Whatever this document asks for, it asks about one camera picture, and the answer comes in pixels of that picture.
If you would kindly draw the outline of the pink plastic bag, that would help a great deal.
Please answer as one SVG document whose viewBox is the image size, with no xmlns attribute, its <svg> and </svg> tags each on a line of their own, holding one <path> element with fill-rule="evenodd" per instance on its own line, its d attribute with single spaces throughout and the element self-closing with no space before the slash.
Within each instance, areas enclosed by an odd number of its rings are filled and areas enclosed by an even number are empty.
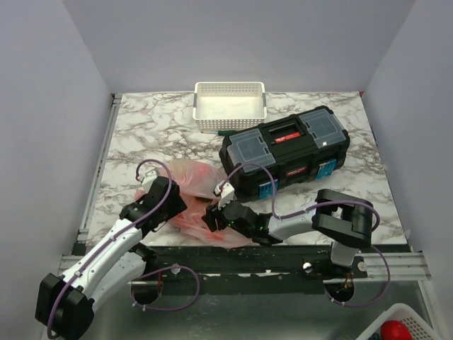
<svg viewBox="0 0 453 340">
<path fill-rule="evenodd" d="M 187 205 L 185 211 L 171 219 L 173 226 L 209 246 L 231 249 L 253 243 L 230 228 L 211 232 L 202 220 L 207 206 L 217 202 L 213 190 L 226 179 L 223 170 L 189 159 L 174 159 L 167 163 L 167 167 L 172 179 L 179 185 L 180 196 Z"/>
</svg>

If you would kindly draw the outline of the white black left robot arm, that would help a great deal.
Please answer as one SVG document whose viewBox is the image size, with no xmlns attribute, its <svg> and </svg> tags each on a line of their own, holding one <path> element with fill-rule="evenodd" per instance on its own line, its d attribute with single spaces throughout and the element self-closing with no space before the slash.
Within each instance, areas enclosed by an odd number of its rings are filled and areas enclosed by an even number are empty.
<svg viewBox="0 0 453 340">
<path fill-rule="evenodd" d="M 127 282 L 156 274 L 156 255 L 140 242 L 187 206 L 178 184 L 166 177 L 143 187 L 147 193 L 122 209 L 92 250 L 62 274 L 49 273 L 40 282 L 35 318 L 50 339 L 80 339 L 98 309 Z"/>
</svg>

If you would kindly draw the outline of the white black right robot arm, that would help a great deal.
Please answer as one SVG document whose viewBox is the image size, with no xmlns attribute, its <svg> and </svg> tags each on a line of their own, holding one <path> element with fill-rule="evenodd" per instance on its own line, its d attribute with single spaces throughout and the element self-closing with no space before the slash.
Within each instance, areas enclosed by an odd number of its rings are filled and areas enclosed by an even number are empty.
<svg viewBox="0 0 453 340">
<path fill-rule="evenodd" d="M 315 204 L 276 217 L 256 213 L 233 194 L 220 194 L 220 201 L 208 205 L 202 220 L 211 232 L 230 228 L 253 242 L 271 246 L 298 234 L 317 231 L 333 240 L 326 259 L 327 272 L 336 278 L 350 271 L 356 253 L 371 247 L 372 233 L 380 222 L 379 213 L 366 200 L 330 189 L 318 191 Z"/>
</svg>

